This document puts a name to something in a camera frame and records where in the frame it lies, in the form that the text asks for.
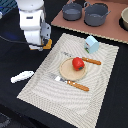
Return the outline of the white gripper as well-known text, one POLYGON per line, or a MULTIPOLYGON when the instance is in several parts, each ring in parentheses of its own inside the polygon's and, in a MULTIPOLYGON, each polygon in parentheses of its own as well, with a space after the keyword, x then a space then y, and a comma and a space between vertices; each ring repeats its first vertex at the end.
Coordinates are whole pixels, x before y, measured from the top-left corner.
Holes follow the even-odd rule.
POLYGON ((29 46, 45 46, 51 34, 51 26, 45 22, 43 10, 34 12, 20 11, 20 28, 24 31, 29 46))

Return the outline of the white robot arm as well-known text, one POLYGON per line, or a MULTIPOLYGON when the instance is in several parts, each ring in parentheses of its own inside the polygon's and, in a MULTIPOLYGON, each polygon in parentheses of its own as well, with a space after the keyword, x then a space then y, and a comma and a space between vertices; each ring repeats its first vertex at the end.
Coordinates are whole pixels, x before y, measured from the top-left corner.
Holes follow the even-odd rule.
POLYGON ((31 50, 50 49, 51 26, 45 22, 43 0, 16 0, 20 14, 20 28, 31 50))

